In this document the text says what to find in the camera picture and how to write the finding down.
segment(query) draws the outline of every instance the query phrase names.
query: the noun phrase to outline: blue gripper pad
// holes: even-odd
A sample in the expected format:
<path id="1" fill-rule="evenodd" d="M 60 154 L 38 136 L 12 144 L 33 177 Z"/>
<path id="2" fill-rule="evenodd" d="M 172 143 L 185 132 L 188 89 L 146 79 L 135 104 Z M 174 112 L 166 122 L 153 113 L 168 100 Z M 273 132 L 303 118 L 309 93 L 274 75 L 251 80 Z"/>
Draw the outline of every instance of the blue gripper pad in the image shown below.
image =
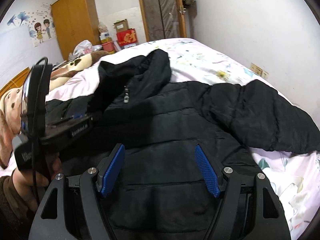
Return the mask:
<path id="1" fill-rule="evenodd" d="M 207 186 L 208 191 L 216 198 L 219 197 L 221 191 L 218 187 L 218 177 L 214 172 L 212 166 L 210 165 L 200 145 L 197 145 L 195 148 L 195 158 L 196 163 L 198 164 L 198 167 L 202 174 L 202 177 L 204 178 L 204 182 Z"/>
<path id="2" fill-rule="evenodd" d="M 124 164 L 125 148 L 121 145 L 114 156 L 109 168 L 103 176 L 103 186 L 101 188 L 100 194 L 105 198 L 111 193 L 113 186 L 115 185 L 116 179 L 119 175 L 122 165 Z"/>

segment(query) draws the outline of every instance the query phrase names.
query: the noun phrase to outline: silver bolt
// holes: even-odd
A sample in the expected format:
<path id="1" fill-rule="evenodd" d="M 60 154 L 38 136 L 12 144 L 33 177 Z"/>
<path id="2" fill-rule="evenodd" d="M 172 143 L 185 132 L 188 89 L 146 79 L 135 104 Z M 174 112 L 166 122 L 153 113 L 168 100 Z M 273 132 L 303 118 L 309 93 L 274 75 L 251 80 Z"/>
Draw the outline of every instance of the silver bolt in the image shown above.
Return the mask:
<path id="1" fill-rule="evenodd" d="M 258 173 L 258 178 L 259 179 L 265 179 L 266 176 L 263 173 Z"/>
<path id="2" fill-rule="evenodd" d="M 89 174 L 94 174 L 94 173 L 96 173 L 97 172 L 97 169 L 96 168 L 90 168 L 90 169 L 88 169 L 88 173 Z"/>
<path id="3" fill-rule="evenodd" d="M 233 169 L 230 167 L 225 167 L 223 170 L 225 173 L 232 173 L 233 172 Z"/>
<path id="4" fill-rule="evenodd" d="M 58 173 L 55 177 L 55 179 L 60 180 L 63 178 L 63 173 Z"/>

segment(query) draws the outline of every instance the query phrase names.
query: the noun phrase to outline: headboard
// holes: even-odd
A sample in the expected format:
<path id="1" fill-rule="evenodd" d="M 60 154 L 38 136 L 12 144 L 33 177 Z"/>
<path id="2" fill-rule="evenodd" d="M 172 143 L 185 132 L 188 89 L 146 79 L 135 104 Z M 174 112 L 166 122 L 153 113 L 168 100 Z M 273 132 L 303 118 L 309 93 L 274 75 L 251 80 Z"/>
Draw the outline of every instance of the headboard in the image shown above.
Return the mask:
<path id="1" fill-rule="evenodd" d="M 22 70 L 18 75 L 16 75 L 12 80 L 10 80 L 1 90 L 0 90 L 0 98 L 6 93 L 8 90 L 12 88 L 19 88 L 23 85 L 27 75 L 29 74 L 30 69 L 26 68 Z"/>

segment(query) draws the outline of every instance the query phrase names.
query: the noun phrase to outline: bedsheet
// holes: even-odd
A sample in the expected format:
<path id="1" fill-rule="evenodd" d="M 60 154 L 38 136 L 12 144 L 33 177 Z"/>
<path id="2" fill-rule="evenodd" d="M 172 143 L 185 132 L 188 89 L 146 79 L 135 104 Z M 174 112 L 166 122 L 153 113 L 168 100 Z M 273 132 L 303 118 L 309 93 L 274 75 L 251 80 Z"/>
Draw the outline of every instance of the bedsheet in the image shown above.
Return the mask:
<path id="1" fill-rule="evenodd" d="M 138 55 L 147 55 L 154 49 L 169 54 L 172 69 L 171 82 L 199 81 L 210 85 L 228 82 L 246 85 L 258 79 L 273 87 L 230 57 L 215 51 L 193 39 L 167 39 L 141 44 L 124 49 L 100 59 L 119 64 Z M 97 62 L 92 67 L 76 74 L 65 85 L 51 91 L 46 100 L 71 98 L 92 94 L 98 84 Z M 295 155 L 287 152 L 266 152 L 250 148 L 252 157 L 266 174 L 273 190 L 284 207 L 288 227 L 293 240 L 298 239 L 314 217 L 320 205 L 320 155 L 312 152 Z M 14 156 L 0 176 L 10 175 L 15 168 Z"/>

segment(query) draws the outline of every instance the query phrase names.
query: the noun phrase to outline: zipper pull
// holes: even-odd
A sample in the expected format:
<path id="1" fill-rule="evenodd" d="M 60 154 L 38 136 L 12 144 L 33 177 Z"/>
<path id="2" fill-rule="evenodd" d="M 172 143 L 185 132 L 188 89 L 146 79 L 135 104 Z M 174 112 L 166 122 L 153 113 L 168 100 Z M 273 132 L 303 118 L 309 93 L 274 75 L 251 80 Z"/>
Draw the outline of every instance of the zipper pull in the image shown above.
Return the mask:
<path id="1" fill-rule="evenodd" d="M 124 102 L 124 103 L 129 103 L 129 89 L 127 89 L 127 88 L 125 87 L 124 93 L 125 93 L 125 95 L 124 95 L 123 102 Z"/>

